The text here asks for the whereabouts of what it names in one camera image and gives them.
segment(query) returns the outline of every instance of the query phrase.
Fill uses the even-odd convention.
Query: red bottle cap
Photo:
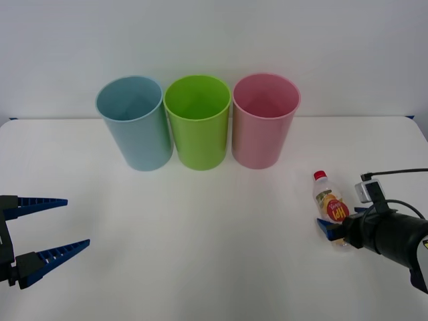
[[[314,173],[315,181],[317,181],[318,179],[321,179],[322,177],[327,177],[326,172],[318,171]]]

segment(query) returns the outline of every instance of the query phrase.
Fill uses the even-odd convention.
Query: green cup
[[[180,161],[204,171],[225,158],[231,92],[220,79],[195,75],[175,81],[163,98]]]

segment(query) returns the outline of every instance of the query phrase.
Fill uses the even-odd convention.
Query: bottle
[[[340,189],[328,177],[324,171],[314,173],[314,192],[316,206],[321,214],[321,218],[331,223],[342,224],[343,220],[349,216],[349,209],[343,202]],[[333,242],[340,247],[349,247],[343,239]]]

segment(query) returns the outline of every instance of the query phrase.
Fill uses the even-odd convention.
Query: white table
[[[426,167],[404,117],[296,118],[280,161],[253,171],[134,171],[101,120],[14,120],[0,128],[0,195],[69,199],[9,223],[15,254],[91,239],[34,286],[0,284],[0,320],[426,320],[409,271],[366,249],[336,251],[315,218],[323,169],[359,205],[367,171]],[[428,215],[428,174],[380,177]],[[408,211],[400,205],[402,213]]]

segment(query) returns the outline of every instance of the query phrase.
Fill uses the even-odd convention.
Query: plastic cup
[[[225,158],[231,92],[211,76],[187,76],[174,82],[164,96],[180,161],[204,171]]]
[[[300,103],[299,89],[275,74],[253,74],[233,90],[232,154],[243,166],[275,164]]]
[[[96,99],[126,162],[138,171],[158,169],[173,154],[162,97],[155,80],[130,76],[110,82]]]

